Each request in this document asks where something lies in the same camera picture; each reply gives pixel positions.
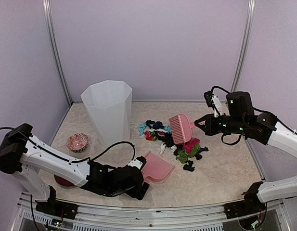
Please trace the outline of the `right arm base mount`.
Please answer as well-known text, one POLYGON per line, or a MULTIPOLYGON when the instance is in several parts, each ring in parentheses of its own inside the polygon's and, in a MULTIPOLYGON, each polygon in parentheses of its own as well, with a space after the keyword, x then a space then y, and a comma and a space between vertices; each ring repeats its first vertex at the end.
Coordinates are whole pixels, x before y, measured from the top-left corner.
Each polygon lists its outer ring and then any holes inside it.
POLYGON ((266 210, 267 206, 257 197, 257 192, 263 182, 253 183, 245 192, 243 200, 226 203, 223 207, 226 218, 238 218, 266 210))

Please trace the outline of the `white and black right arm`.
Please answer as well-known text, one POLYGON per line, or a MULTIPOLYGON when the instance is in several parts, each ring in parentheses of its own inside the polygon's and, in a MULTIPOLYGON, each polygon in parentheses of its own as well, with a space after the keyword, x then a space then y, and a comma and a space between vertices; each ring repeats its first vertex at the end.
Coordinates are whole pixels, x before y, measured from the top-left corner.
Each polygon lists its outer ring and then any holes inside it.
MULTIPOLYGON (((223 136, 238 134, 263 145, 280 149, 297 159, 297 132, 285 125, 271 112, 259 110, 255 114, 248 92, 237 91, 226 96, 229 114, 215 116, 207 114, 194 125, 207 136, 221 133, 223 136)), ((297 176, 272 182, 256 182, 245 194, 240 209, 250 214, 259 206, 283 198, 297 197, 297 176)))

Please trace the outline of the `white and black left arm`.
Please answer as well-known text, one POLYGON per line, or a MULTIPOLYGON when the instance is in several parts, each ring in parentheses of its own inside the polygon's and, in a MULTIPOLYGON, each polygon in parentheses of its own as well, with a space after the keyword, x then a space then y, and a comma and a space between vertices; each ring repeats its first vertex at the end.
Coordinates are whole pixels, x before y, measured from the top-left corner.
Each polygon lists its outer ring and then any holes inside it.
POLYGON ((32 126, 1 127, 8 133, 0 146, 0 171, 14 176, 51 214, 57 214, 61 202, 36 172, 41 169, 72 183, 74 186, 105 197, 127 194, 142 200, 149 189, 144 181, 143 156, 133 158, 124 167, 102 165, 95 158, 76 159, 42 142, 31 133, 32 126))

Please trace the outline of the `pink plastic dustpan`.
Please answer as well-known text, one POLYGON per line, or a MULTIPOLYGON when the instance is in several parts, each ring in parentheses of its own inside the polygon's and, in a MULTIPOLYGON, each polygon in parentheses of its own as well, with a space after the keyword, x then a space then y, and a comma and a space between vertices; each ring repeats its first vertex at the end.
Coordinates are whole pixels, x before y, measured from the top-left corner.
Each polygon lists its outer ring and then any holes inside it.
POLYGON ((175 168, 173 164, 167 162, 166 160, 162 159, 160 156, 152 152, 148 152, 145 155, 145 158, 146 164, 141 172, 144 181, 147 183, 164 183, 175 168))

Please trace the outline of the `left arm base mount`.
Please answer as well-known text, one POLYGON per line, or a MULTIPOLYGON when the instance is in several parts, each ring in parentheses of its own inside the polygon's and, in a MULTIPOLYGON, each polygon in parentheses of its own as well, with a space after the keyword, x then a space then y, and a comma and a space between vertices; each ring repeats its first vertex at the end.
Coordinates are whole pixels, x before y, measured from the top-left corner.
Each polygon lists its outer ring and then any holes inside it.
POLYGON ((56 199, 56 190, 49 186, 50 194, 46 201, 36 200, 36 210, 45 214, 74 220, 77 214, 78 205, 63 202, 56 199))

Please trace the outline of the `pink hand brush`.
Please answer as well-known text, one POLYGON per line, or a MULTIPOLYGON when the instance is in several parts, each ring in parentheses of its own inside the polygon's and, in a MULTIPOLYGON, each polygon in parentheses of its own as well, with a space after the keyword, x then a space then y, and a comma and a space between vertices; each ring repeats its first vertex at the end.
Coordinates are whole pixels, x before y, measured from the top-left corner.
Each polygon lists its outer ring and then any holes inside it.
POLYGON ((195 124, 189 120, 187 115, 175 115, 169 119, 169 124, 175 144, 187 143, 192 139, 195 124))

